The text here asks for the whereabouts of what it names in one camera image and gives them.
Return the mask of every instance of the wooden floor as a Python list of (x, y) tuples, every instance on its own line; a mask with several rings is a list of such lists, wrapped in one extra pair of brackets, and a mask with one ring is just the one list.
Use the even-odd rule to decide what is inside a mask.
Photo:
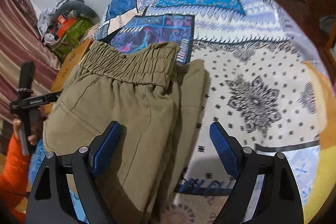
[(320, 32), (319, 26), (312, 20), (309, 7), (306, 3), (299, 0), (275, 0), (286, 12), (297, 22), (309, 39), (316, 46), (320, 57), (329, 73), (331, 82), (334, 83), (336, 71), (323, 48), (327, 44), (328, 37)]

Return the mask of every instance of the blue gripper pad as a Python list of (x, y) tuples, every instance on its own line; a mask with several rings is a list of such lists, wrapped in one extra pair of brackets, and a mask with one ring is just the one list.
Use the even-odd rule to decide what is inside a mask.
[(110, 163), (112, 154), (117, 148), (122, 134), (120, 124), (118, 122), (116, 122), (112, 128), (107, 128), (107, 130), (109, 130), (109, 132), (105, 140), (102, 142), (100, 148), (93, 157), (92, 174), (95, 178), (104, 173), (106, 167)]
[(215, 123), (210, 126), (210, 139), (217, 151), (217, 154), (222, 162), (222, 165), (228, 175), (233, 176), (236, 180), (239, 178), (239, 170), (237, 165), (237, 157), (229, 144), (223, 137), (220, 130), (216, 127)]

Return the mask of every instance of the bed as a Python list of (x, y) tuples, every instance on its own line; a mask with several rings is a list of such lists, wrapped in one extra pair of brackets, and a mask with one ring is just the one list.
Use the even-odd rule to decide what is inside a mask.
[[(161, 223), (211, 224), (230, 194), (235, 180), (209, 136), (216, 121), (242, 146), (265, 155), (283, 152), (305, 223), (318, 213), (336, 182), (329, 161), (336, 153), (336, 100), (314, 44), (274, 0), (112, 0), (88, 37), (130, 54), (175, 41), (178, 63), (204, 60), (209, 77), (195, 125), (198, 138)], [(40, 143), (31, 182), (44, 155)], [(260, 175), (245, 221), (262, 182)], [(80, 208), (76, 212), (83, 217)]]

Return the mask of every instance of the khaki pants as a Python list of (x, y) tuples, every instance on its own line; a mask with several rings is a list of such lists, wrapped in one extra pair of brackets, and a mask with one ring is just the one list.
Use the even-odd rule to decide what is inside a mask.
[[(112, 120), (122, 137), (98, 188), (119, 224), (145, 223), (173, 196), (200, 113), (203, 61), (176, 65), (176, 43), (132, 55), (96, 42), (77, 65), (43, 128), (57, 155), (88, 146)], [(74, 189), (73, 181), (69, 185)]]

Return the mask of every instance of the person's arm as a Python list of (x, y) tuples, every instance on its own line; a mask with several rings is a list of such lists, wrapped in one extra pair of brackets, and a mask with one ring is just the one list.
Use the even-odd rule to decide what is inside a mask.
[(19, 126), (20, 121), (14, 121), (14, 133), (9, 142), (3, 174), (0, 175), (0, 198), (9, 208), (20, 204), (23, 199), (20, 195), (26, 194), (28, 184), (30, 156), (22, 155), (21, 144), (17, 138)]

